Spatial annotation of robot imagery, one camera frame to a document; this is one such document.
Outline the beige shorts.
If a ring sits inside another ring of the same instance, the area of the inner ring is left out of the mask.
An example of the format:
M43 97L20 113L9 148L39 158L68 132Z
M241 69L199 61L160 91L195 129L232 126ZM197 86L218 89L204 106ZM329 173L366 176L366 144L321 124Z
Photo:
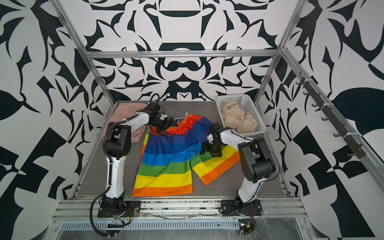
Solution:
M230 100L222 112L224 123L227 127L235 129L238 133L255 132L257 128L256 119L245 112L235 101Z

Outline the rainbow coloured shorts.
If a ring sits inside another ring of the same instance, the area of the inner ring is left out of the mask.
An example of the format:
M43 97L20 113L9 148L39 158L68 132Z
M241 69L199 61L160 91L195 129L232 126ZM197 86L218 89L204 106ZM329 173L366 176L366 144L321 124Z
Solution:
M207 186L238 163L239 152L230 146L222 147L220 157L200 154L211 125L208 119L190 114L177 127L167 129L164 136L159 136L157 129L151 127L143 143L132 196L149 198L190 194L193 192L193 173Z

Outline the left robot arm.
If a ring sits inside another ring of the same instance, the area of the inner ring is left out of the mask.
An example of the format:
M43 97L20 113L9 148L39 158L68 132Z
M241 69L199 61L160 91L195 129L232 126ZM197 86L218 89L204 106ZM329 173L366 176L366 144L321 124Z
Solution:
M107 186L102 194L101 209L121 213L125 207L123 174L127 155L132 148L132 133L142 126L156 128L159 135L167 135L167 129L177 127L174 118L161 111L158 103L149 103L144 109L126 120L108 124L103 141L107 160Z

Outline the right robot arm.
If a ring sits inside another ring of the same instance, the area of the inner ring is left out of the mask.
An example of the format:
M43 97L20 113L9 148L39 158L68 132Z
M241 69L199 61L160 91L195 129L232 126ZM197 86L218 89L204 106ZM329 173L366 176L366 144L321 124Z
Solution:
M212 157L223 156L224 147L232 147L239 153L242 172L245 179L237 192L240 204L248 204L257 199L260 187L277 171L277 165L271 156L265 156L268 150L263 139L246 137L229 127L222 128L218 123L209 127L207 141L202 143L201 154L209 153Z

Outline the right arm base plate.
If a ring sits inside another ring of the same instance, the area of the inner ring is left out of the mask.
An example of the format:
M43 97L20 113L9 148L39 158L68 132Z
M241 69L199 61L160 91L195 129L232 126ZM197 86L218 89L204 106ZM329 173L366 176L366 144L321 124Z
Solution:
M219 207L219 213L224 216L261 216L262 212L263 209L259 200L254 200L249 203L242 203L240 199L221 200Z

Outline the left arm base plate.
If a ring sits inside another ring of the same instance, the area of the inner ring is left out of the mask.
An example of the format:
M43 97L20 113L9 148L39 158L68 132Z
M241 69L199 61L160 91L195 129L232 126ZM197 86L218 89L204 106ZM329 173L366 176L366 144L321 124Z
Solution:
M124 201L116 204L112 203L101 203L98 218L113 218L114 216L119 217L133 217L140 213L141 201Z

